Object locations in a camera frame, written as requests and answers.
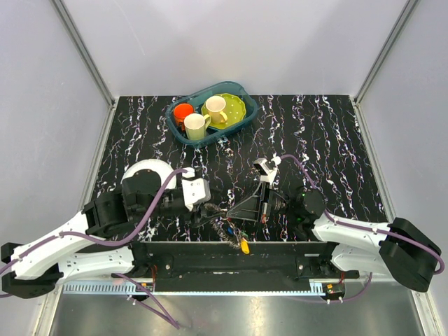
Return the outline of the metal keyring disc with rings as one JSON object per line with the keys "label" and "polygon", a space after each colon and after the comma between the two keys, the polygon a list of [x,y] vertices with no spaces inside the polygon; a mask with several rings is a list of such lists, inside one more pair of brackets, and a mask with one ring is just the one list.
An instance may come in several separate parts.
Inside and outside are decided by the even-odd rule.
{"label": "metal keyring disc with rings", "polygon": [[[205,203],[204,205],[206,206],[206,209],[208,211],[224,210],[224,208],[221,208],[218,205],[209,202]],[[248,241],[248,236],[246,235],[246,233],[239,229],[228,217],[216,219],[210,224],[216,234],[220,237],[220,240],[234,249],[241,250],[240,241],[243,239]],[[228,228],[232,228],[234,233],[230,234],[228,232]]]}

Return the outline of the yellow key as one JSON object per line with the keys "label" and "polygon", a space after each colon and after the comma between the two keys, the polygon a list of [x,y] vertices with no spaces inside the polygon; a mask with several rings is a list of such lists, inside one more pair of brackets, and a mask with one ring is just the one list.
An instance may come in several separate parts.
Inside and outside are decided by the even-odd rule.
{"label": "yellow key", "polygon": [[245,239],[240,241],[240,248],[244,254],[248,255],[250,253],[249,244]]}

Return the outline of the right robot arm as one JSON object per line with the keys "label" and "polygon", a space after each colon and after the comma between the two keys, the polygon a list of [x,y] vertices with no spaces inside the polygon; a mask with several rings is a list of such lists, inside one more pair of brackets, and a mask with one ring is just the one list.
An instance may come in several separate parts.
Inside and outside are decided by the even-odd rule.
{"label": "right robot arm", "polygon": [[440,248],[409,220],[396,217],[390,223],[375,223],[336,216],[313,188],[302,186],[287,195],[262,182],[231,207],[227,217],[261,224],[274,214],[286,215],[302,240],[332,244],[331,252],[317,262],[325,277],[352,270],[385,274],[425,293],[432,278],[445,269]]}

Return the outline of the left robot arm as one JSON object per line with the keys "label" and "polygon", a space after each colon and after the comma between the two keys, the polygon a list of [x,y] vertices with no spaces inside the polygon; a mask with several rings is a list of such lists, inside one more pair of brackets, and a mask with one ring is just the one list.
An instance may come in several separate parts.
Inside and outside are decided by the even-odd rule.
{"label": "left robot arm", "polygon": [[210,199],[209,182],[192,168],[131,167],[118,187],[57,229],[27,244],[4,244],[1,297],[37,298],[79,278],[155,276],[150,253],[136,241],[139,233],[152,218],[201,225],[223,216],[226,209]]}

